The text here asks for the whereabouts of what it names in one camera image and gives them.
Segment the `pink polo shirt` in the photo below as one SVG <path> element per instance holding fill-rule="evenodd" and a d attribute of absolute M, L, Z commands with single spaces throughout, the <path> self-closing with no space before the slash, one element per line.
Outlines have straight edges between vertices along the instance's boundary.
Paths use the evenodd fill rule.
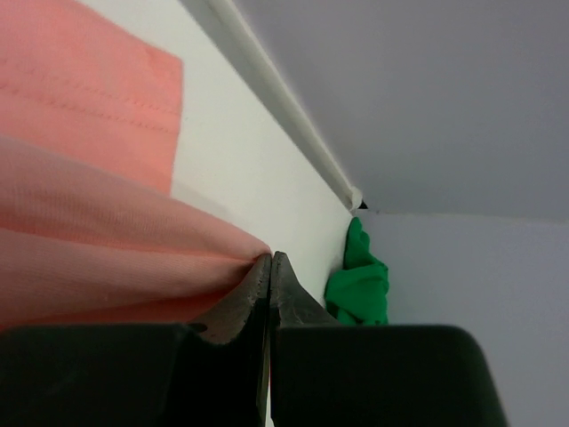
<path fill-rule="evenodd" d="M 2 2 L 2 327 L 186 321 L 268 253 L 171 196 L 182 78 L 76 1 Z"/>

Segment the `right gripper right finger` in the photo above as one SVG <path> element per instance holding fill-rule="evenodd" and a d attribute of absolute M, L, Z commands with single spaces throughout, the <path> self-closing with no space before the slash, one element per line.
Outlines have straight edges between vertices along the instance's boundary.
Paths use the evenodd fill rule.
<path fill-rule="evenodd" d="M 284 253 L 270 273 L 270 397 L 277 426 L 504 426 L 477 341 L 455 326 L 344 326 Z"/>

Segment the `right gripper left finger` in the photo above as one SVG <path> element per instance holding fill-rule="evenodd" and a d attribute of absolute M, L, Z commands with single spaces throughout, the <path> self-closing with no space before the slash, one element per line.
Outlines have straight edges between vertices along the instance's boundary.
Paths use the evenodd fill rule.
<path fill-rule="evenodd" d="M 271 259 L 187 323 L 1 335 L 4 426 L 262 426 Z"/>

